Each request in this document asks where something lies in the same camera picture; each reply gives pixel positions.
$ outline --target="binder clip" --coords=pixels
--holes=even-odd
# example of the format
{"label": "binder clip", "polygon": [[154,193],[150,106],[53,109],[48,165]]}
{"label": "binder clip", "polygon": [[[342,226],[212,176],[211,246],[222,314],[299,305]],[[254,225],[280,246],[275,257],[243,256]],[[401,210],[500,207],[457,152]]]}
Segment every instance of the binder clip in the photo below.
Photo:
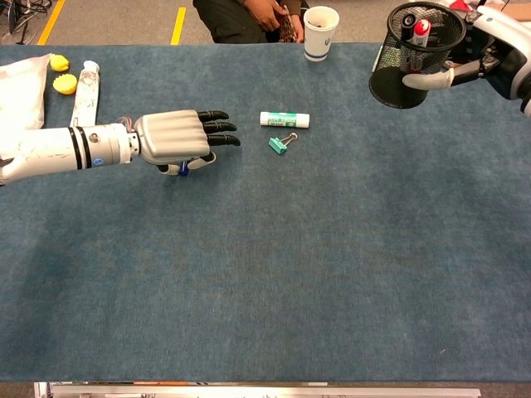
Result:
{"label": "binder clip", "polygon": [[279,155],[288,150],[288,145],[297,139],[297,134],[291,133],[286,138],[269,138],[269,146],[273,148]]}

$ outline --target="paper cup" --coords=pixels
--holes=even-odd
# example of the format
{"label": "paper cup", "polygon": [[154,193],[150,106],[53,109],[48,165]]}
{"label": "paper cup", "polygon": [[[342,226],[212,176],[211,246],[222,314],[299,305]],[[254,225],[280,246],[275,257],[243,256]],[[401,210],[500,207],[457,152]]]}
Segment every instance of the paper cup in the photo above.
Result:
{"label": "paper cup", "polygon": [[330,7],[312,7],[304,13],[304,55],[308,60],[326,59],[338,24],[339,14]]}

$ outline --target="black fingertip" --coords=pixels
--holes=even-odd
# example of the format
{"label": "black fingertip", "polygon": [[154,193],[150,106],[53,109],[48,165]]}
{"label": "black fingertip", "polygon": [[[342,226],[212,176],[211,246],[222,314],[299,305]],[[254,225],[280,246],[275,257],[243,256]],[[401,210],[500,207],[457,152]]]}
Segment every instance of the black fingertip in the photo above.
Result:
{"label": "black fingertip", "polygon": [[229,115],[221,110],[203,110],[197,112],[197,116],[202,122],[208,122],[210,120],[217,119],[229,119]]}
{"label": "black fingertip", "polygon": [[241,145],[240,140],[233,135],[211,135],[207,137],[208,145],[211,147],[219,147],[222,145],[234,145],[239,147]]}
{"label": "black fingertip", "polygon": [[229,122],[205,122],[202,126],[207,134],[220,133],[221,131],[236,131],[236,126]]}
{"label": "black fingertip", "polygon": [[207,156],[201,156],[201,159],[205,162],[211,162],[215,157],[214,152],[210,152]]}

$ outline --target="robotic hand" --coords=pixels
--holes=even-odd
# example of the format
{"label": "robotic hand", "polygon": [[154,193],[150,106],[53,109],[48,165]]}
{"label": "robotic hand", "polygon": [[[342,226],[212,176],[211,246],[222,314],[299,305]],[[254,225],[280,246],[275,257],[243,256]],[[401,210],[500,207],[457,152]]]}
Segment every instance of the robotic hand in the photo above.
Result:
{"label": "robotic hand", "polygon": [[0,130],[0,186],[42,174],[130,163],[139,155],[165,175],[186,175],[216,161],[211,147],[240,145],[234,124],[218,110],[147,114],[125,124]]}
{"label": "robotic hand", "polygon": [[531,30],[490,7],[465,17],[467,34],[449,58],[457,64],[433,75],[411,74],[402,83],[418,90],[447,89],[485,78],[507,100],[521,99],[531,117]]}

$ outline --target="white cloth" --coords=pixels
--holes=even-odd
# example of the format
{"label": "white cloth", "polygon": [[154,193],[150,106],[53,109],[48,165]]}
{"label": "white cloth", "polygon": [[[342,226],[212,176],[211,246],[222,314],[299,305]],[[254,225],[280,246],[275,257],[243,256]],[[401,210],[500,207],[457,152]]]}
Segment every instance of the white cloth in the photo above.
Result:
{"label": "white cloth", "polygon": [[0,129],[40,129],[50,54],[0,66]]}

